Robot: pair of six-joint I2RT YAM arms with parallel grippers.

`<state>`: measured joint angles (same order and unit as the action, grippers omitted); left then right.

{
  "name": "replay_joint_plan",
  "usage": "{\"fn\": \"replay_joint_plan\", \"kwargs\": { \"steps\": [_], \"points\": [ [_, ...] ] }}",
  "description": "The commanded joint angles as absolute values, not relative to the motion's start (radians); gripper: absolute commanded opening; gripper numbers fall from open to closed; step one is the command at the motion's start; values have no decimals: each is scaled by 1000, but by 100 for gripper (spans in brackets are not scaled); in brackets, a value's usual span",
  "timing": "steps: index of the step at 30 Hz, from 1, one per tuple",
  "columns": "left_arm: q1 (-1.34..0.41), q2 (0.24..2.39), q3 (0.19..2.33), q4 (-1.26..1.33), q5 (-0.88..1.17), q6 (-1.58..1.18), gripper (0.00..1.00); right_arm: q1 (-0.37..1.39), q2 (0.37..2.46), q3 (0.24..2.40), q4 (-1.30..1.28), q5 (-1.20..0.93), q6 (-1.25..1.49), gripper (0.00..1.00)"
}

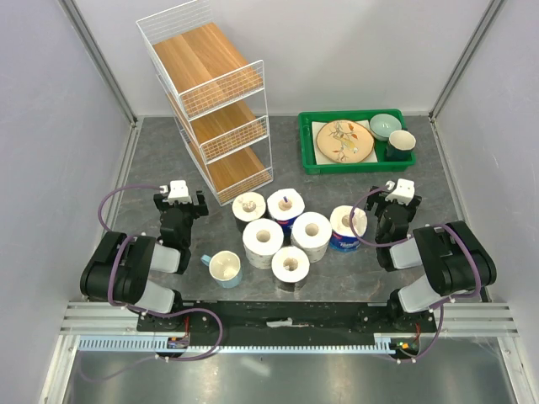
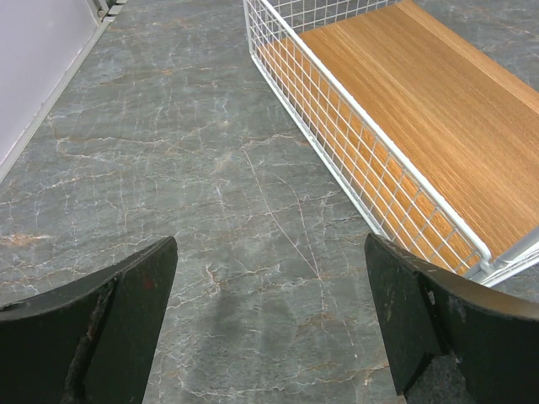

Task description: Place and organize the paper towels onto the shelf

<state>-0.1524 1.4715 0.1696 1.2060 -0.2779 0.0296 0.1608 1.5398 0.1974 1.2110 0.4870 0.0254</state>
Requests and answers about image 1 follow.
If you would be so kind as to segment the black paper towel roll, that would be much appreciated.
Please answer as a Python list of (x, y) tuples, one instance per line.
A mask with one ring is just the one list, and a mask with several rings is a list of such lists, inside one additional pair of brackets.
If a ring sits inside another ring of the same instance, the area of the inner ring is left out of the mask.
[(262, 218), (266, 213), (266, 201), (262, 194), (246, 192), (232, 202), (232, 213), (241, 222), (249, 223)]

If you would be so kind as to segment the black roll front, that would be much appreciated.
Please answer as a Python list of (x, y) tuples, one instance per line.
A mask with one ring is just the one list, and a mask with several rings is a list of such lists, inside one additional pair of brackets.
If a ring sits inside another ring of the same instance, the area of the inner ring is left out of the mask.
[(298, 247), (283, 247), (273, 257), (271, 270), (277, 287), (284, 291), (294, 292), (307, 282), (310, 262)]

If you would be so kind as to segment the white wire wooden shelf rack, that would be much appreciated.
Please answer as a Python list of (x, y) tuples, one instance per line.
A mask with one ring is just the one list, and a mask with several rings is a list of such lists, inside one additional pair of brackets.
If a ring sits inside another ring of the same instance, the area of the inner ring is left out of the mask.
[(189, 155), (220, 205), (273, 178), (264, 63), (248, 61), (208, 1), (136, 22)]

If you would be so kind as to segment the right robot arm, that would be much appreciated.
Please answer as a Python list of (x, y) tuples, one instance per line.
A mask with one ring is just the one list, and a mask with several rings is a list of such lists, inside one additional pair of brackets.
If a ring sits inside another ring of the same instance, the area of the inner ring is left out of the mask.
[(375, 211), (375, 240), (379, 265), (387, 272), (421, 267), (424, 274), (387, 301), (387, 325), (405, 331), (416, 313), (437, 309), (454, 298), (473, 298), (497, 279), (493, 259), (464, 221), (409, 229), (421, 197), (413, 190), (400, 192), (373, 186), (364, 198), (365, 210)]

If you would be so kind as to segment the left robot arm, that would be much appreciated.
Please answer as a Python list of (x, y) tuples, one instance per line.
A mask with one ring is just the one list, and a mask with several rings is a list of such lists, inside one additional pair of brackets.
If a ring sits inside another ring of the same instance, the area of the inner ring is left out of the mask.
[(164, 186), (153, 195), (160, 213), (160, 236), (128, 236), (107, 230), (80, 279), (81, 293), (91, 300), (148, 312), (167, 331), (184, 324), (181, 294), (149, 279), (152, 271), (183, 274), (191, 257), (194, 221), (209, 215), (204, 193), (174, 191)]

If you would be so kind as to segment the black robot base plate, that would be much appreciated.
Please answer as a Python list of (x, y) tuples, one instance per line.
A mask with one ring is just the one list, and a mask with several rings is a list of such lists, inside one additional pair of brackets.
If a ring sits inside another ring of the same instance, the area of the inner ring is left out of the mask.
[(368, 344), (376, 333), (434, 332), (427, 311), (395, 314), (384, 304), (339, 301), (186, 300), (218, 315), (221, 345)]

